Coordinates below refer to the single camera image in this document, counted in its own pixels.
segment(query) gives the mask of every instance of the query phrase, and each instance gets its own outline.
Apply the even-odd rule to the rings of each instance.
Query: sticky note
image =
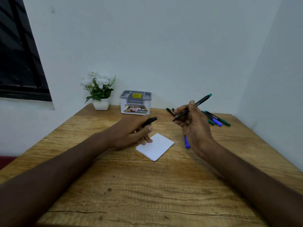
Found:
[[[173,141],[158,133],[151,137],[151,139],[153,140],[152,143],[146,143],[146,145],[140,144],[136,147],[136,150],[153,161],[160,158],[174,144]]]

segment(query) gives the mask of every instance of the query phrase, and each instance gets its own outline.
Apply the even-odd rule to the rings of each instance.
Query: blue marker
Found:
[[[222,123],[220,123],[218,120],[216,120],[215,118],[211,117],[209,114],[205,113],[204,111],[202,111],[202,112],[204,114],[206,114],[207,118],[209,118],[210,120],[212,120],[215,124],[217,124],[218,126],[222,126]]]
[[[185,147],[188,149],[188,148],[190,148],[190,145],[189,145],[189,143],[188,143],[188,140],[187,140],[187,137],[186,137],[186,135],[185,135],[185,133],[184,133],[184,142],[185,142]]]

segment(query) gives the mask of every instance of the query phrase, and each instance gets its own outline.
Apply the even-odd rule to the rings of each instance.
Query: black window frame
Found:
[[[22,86],[9,86],[1,84],[0,81],[0,97],[1,98],[13,98],[13,99],[30,99],[30,100],[39,100],[39,101],[48,101],[52,102],[51,94],[48,89],[48,85],[46,83],[45,75],[42,69],[42,66],[40,66],[40,69],[37,68],[35,62],[38,64],[41,64],[40,57],[37,57],[36,54],[31,52],[28,38],[30,38],[33,42],[35,42],[32,32],[25,29],[25,27],[22,24],[22,21],[20,19],[20,15],[18,13],[18,10],[25,14],[25,17],[27,17],[25,8],[21,6],[18,1],[16,0],[8,0],[8,3],[11,8],[12,15],[7,12],[3,7],[0,6],[0,11],[2,14],[5,14],[7,17],[10,18],[15,24],[17,31],[19,33],[18,36],[14,34],[4,23],[1,22],[0,19],[0,28],[7,34],[11,39],[18,42],[20,46],[25,51],[25,61],[27,62],[30,72],[32,74],[32,79],[34,80],[34,83],[36,87],[22,87]]]

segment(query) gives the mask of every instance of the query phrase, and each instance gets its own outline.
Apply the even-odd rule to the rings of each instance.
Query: wood grain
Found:
[[[160,133],[175,144],[156,162],[135,150],[103,154],[38,221],[40,226],[267,226],[259,212],[206,162],[184,146],[183,133],[162,109],[151,109]],[[89,104],[0,171],[0,183],[59,155],[122,117],[119,106]],[[303,193],[303,173],[237,118],[211,126],[233,153]]]

